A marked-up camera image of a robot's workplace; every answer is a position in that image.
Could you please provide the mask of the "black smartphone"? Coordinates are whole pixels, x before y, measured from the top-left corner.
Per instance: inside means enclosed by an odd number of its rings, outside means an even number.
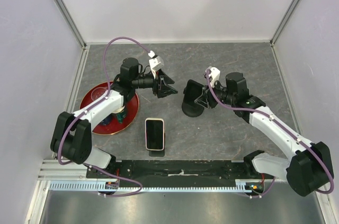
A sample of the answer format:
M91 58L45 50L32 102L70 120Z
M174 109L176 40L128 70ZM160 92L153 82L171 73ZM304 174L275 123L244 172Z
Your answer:
M197 99L203 93L204 85L189 79L184 89L183 103L190 106L197 106Z

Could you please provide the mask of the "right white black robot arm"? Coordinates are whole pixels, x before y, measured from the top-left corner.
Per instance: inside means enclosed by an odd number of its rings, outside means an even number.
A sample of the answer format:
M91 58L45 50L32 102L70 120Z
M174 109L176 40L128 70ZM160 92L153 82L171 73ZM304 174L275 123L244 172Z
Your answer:
M300 196L312 192L330 194L334 191L334 172L329 147L314 143L282 122L258 97L251 95L242 73L229 73L226 86L219 82L220 71L207 68L207 84L196 104L212 107L219 104L244 119L266 135L284 153L275 157L263 151L252 153L243 164L243 173L255 178L260 173L286 181Z

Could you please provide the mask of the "black round-base phone holder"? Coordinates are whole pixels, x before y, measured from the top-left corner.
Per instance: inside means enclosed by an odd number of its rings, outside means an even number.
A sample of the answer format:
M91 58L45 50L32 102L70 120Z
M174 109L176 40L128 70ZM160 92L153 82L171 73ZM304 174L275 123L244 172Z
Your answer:
M196 118L204 112L204 107L193 102L183 102L182 103L183 113L191 118Z

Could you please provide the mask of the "pink-case smartphone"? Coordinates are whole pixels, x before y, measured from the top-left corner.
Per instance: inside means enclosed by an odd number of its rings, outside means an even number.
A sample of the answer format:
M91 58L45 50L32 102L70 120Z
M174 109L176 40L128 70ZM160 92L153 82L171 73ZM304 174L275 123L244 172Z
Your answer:
M145 120L145 146L150 151L165 149L165 123L161 118Z

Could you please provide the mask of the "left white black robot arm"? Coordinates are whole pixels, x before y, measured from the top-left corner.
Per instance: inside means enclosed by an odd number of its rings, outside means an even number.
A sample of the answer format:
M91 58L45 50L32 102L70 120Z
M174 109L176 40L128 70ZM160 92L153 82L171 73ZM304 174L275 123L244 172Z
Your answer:
M174 81L163 71L160 57L150 59L151 71L142 74L136 58L126 58L120 66L117 78L108 82L107 90L95 101L82 109L59 114L53 132L50 149L58 158L66 158L69 163L97 166L105 178L116 173L113 156L92 144L92 131L111 114L118 114L134 97L139 88L150 88L158 98L177 94Z

